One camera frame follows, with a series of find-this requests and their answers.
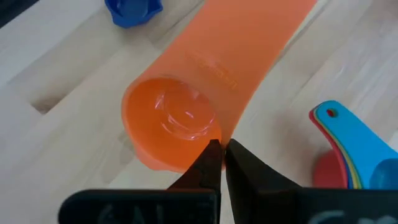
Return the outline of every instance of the orange measuring cup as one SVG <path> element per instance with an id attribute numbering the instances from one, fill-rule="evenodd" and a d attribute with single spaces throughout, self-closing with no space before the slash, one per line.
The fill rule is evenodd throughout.
<path id="1" fill-rule="evenodd" d="M 126 131 L 151 169 L 185 172 L 225 146 L 248 101 L 316 0 L 209 0 L 127 88 Z"/>

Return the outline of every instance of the wooden table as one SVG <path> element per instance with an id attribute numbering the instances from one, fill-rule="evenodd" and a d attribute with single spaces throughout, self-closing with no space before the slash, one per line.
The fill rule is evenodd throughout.
<path id="1" fill-rule="evenodd" d="M 163 0 L 148 24 L 116 27 L 102 0 L 40 0 L 0 29 L 1 223 L 56 223 L 87 188 L 166 188 L 179 177 L 134 157 L 125 88 L 171 43 L 201 0 Z M 398 147 L 398 1 L 320 0 L 246 108 L 233 137 L 310 185 L 329 144 L 308 119 L 336 99 Z M 232 223 L 222 180 L 221 222 Z"/>

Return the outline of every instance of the orange measuring spoon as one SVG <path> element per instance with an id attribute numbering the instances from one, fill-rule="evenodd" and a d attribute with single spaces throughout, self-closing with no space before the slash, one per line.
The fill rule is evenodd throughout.
<path id="1" fill-rule="evenodd" d="M 225 146 L 248 101 L 316 0 L 209 0 L 126 90 L 122 114 L 139 159 L 185 172 Z"/>

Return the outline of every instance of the wood grain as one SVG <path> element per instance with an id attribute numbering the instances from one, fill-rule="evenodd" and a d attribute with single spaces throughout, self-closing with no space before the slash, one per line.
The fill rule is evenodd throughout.
<path id="1" fill-rule="evenodd" d="M 0 29 L 0 86 L 6 85 L 0 92 L 12 93 L 0 106 L 17 96 L 29 110 L 33 105 L 43 112 L 32 110 L 38 118 L 24 123 L 23 133 L 7 137 L 0 150 L 2 223 L 56 223 L 61 202 L 78 190 L 166 188 L 180 175 L 150 170 L 136 159 L 120 103 L 128 84 L 167 48 L 203 1 L 164 1 L 162 13 L 129 30 L 112 25 L 96 0 L 82 3 L 90 10 L 83 15 L 76 9 L 76 17 L 75 0 L 41 1 L 54 14 L 62 6 L 63 13 L 41 23 L 44 16 L 38 14 L 48 8 L 38 5 Z M 60 21 L 64 28 L 55 25 Z M 30 44 L 27 34 L 46 41 Z M 397 148 L 397 2 L 319 1 L 296 34 L 233 137 L 287 177 L 311 185 L 312 165 L 330 146 L 308 112 L 336 99 Z M 2 124 L 18 117 L 4 114 Z M 221 188 L 221 222 L 232 223 L 224 174 Z"/>
<path id="2" fill-rule="evenodd" d="M 41 114 L 11 88 L 0 88 L 0 154 L 20 140 L 34 126 Z"/>

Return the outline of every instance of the stacked measuring spoons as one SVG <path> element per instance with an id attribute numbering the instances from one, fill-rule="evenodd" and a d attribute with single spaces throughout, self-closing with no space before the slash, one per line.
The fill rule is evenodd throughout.
<path id="1" fill-rule="evenodd" d="M 315 165 L 315 187 L 398 189 L 398 153 L 352 112 L 326 101 L 309 115 L 332 146 Z"/>

